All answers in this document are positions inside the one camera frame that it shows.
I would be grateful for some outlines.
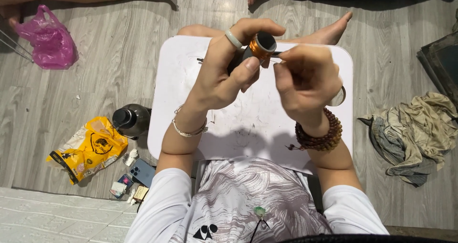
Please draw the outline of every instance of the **hand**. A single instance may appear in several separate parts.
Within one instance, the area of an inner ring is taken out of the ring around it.
[[[2,16],[8,22],[8,25],[13,29],[13,31],[15,31],[16,24],[19,23],[21,18],[20,5],[0,6],[0,16]]]
[[[334,64],[329,48],[299,45],[279,56],[273,65],[275,81],[283,108],[311,136],[328,131],[323,108],[342,87],[339,66]]]
[[[285,29],[270,19],[240,19],[230,29],[243,45],[248,45],[258,31],[273,36],[281,36]],[[245,59],[229,76],[227,66],[237,48],[222,35],[213,38],[199,71],[198,78],[189,93],[187,102],[197,106],[200,111],[218,110],[230,105],[240,90],[245,92],[259,78],[259,60],[255,57]]]

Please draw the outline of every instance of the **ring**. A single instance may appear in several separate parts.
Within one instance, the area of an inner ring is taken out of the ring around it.
[[[229,29],[227,29],[225,33],[226,33],[226,37],[229,39],[230,42],[232,42],[232,44],[235,47],[237,48],[242,47],[242,43],[231,33]]]

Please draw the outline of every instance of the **copper wire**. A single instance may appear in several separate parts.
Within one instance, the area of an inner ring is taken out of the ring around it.
[[[253,53],[253,56],[255,56],[258,59],[268,59],[270,56],[272,56],[273,52],[267,52],[259,47],[259,45],[256,42],[257,34],[253,36],[253,38],[250,41],[250,44],[248,47],[250,47],[251,52]]]

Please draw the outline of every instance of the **green pendant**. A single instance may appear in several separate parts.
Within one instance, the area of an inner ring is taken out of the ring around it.
[[[254,211],[259,217],[264,217],[266,215],[266,209],[262,208],[261,206],[255,207]]]

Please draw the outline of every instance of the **wooden bead bracelet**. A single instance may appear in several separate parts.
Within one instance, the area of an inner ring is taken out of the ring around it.
[[[313,149],[316,151],[329,151],[334,149],[340,142],[342,137],[342,125],[339,119],[332,114],[327,108],[323,109],[324,114],[329,120],[329,130],[323,137],[311,137],[305,133],[302,126],[296,122],[296,138],[301,144],[300,150]],[[290,145],[288,149],[292,150],[294,145]]]

